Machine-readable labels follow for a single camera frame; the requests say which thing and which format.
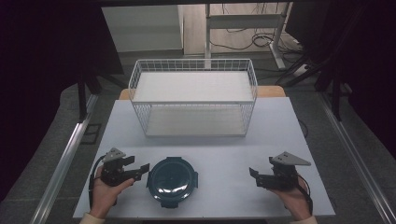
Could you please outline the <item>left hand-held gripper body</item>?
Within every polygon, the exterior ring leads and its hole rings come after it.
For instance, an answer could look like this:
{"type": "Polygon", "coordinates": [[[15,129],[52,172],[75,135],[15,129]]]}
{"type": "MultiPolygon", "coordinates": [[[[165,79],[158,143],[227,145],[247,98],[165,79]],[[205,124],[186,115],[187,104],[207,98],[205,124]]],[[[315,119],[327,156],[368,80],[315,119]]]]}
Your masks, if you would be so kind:
{"type": "Polygon", "coordinates": [[[102,159],[103,168],[101,172],[101,180],[110,187],[116,187],[123,182],[122,175],[123,162],[126,154],[119,149],[113,147],[102,159]]]}

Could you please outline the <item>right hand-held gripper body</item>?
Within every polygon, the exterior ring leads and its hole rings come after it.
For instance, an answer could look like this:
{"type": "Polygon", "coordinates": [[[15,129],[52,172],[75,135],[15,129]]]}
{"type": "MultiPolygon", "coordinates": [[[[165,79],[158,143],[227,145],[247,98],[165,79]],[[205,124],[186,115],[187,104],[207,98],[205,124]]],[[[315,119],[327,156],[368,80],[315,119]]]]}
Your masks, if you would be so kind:
{"type": "Polygon", "coordinates": [[[296,165],[310,166],[311,162],[287,151],[273,157],[272,175],[263,175],[264,189],[292,190],[298,184],[296,165]]]}

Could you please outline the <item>person's left hand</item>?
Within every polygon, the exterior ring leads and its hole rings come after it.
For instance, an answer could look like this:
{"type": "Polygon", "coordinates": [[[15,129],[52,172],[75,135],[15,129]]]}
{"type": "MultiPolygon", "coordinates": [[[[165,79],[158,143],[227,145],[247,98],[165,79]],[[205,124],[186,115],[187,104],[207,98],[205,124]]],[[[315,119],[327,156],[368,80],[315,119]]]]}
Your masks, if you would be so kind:
{"type": "Polygon", "coordinates": [[[110,187],[101,180],[103,167],[100,166],[95,174],[92,190],[92,206],[89,214],[93,217],[105,219],[111,207],[115,204],[118,196],[134,184],[130,178],[116,187],[110,187]]]}

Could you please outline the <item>person's right hand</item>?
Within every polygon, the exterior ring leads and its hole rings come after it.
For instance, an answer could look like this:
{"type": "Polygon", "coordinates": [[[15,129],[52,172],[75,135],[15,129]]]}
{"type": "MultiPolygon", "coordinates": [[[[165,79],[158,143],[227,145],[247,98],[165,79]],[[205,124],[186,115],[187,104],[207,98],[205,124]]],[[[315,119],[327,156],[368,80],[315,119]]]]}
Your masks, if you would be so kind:
{"type": "Polygon", "coordinates": [[[294,221],[302,221],[312,217],[309,203],[298,188],[290,191],[271,189],[271,192],[279,197],[284,206],[290,211],[294,221]]]}

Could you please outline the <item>dark teal round lid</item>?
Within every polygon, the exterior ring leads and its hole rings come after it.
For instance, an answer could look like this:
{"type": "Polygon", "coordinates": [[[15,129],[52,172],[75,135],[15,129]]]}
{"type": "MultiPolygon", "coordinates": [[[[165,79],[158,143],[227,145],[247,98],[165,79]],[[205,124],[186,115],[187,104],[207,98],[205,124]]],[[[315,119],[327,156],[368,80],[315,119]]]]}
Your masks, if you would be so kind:
{"type": "Polygon", "coordinates": [[[150,195],[164,208],[178,208],[198,188],[198,173],[181,157],[167,157],[148,173],[150,195]]]}

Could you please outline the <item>black metal stand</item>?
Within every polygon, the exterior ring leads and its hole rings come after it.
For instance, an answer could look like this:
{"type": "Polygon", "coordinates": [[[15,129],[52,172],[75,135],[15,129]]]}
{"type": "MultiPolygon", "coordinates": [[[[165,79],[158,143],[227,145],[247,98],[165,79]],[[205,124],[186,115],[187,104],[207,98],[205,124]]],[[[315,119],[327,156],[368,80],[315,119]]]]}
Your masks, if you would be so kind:
{"type": "Polygon", "coordinates": [[[332,59],[326,59],[323,62],[313,65],[308,68],[301,75],[294,77],[293,79],[281,83],[281,87],[291,87],[303,80],[312,77],[315,74],[319,74],[319,77],[314,85],[316,91],[326,91],[329,86],[332,86],[331,97],[331,111],[332,114],[338,121],[341,121],[340,117],[340,97],[341,97],[341,78],[336,63],[332,59]]]}
{"type": "Polygon", "coordinates": [[[91,70],[82,71],[78,75],[78,110],[79,118],[78,122],[82,123],[88,117],[88,106],[86,99],[85,88],[88,88],[91,94],[97,95],[102,91],[102,86],[99,83],[98,78],[102,77],[105,80],[119,86],[122,89],[127,88],[127,84],[121,80],[107,74],[98,68],[93,68],[91,70]]]}

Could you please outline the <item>white power strip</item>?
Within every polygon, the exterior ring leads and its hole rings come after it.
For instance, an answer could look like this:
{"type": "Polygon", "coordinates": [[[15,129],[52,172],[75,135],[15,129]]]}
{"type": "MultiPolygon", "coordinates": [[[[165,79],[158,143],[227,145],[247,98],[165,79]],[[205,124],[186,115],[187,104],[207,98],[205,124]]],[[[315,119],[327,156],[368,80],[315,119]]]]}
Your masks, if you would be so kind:
{"type": "Polygon", "coordinates": [[[305,73],[306,71],[308,71],[311,68],[311,66],[309,64],[304,63],[303,65],[301,65],[294,73],[293,75],[295,77],[298,77],[300,75],[302,75],[303,73],[305,73]]]}

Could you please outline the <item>white cabinet panel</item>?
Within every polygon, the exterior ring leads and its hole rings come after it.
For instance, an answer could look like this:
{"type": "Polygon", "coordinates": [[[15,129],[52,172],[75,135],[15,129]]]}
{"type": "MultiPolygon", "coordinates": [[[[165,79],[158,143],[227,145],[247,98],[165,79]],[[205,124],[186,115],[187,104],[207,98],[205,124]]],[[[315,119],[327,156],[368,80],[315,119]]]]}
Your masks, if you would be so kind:
{"type": "Polygon", "coordinates": [[[103,7],[117,52],[183,49],[178,6],[103,7]]]}

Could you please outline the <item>black floor frame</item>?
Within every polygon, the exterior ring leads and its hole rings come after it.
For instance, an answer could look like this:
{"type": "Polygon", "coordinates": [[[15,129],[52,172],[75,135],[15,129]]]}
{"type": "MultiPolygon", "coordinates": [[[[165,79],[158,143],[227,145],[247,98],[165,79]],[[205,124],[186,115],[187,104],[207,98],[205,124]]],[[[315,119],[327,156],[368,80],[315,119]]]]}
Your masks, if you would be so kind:
{"type": "Polygon", "coordinates": [[[82,136],[80,143],[82,145],[95,145],[99,137],[101,127],[101,123],[89,124],[82,136]]]}

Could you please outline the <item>aluminium floor rail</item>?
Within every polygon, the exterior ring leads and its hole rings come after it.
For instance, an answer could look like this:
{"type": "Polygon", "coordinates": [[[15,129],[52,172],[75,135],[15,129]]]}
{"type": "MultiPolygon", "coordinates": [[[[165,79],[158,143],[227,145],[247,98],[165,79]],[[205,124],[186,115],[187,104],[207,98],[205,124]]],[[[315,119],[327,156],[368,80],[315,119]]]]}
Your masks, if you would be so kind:
{"type": "Polygon", "coordinates": [[[88,102],[86,103],[87,115],[85,119],[78,122],[67,142],[64,152],[52,174],[52,177],[46,187],[45,192],[29,222],[29,224],[45,224],[52,206],[60,192],[61,186],[65,180],[67,172],[71,166],[71,163],[76,155],[78,146],[81,139],[88,127],[88,124],[92,117],[93,109],[98,100],[98,96],[92,94],[88,102]]]}
{"type": "Polygon", "coordinates": [[[319,99],[331,125],[341,141],[346,154],[359,175],[363,186],[366,188],[369,197],[375,205],[378,214],[384,224],[396,224],[396,213],[391,209],[389,200],[385,196],[379,184],[375,181],[367,165],[363,161],[356,145],[348,134],[344,124],[332,112],[331,102],[326,93],[320,93],[319,99]]]}

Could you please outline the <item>white metal desk frame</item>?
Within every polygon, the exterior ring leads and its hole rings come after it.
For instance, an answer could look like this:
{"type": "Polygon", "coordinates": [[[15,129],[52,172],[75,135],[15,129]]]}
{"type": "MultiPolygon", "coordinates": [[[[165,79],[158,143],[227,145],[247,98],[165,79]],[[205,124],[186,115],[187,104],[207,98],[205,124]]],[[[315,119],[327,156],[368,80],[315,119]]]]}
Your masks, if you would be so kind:
{"type": "Polygon", "coordinates": [[[280,55],[278,42],[289,11],[290,2],[287,2],[280,14],[260,15],[212,15],[210,5],[205,5],[205,57],[211,57],[210,34],[212,29],[254,29],[273,28],[275,35],[269,43],[276,66],[280,71],[286,69],[286,65],[280,55]]]}

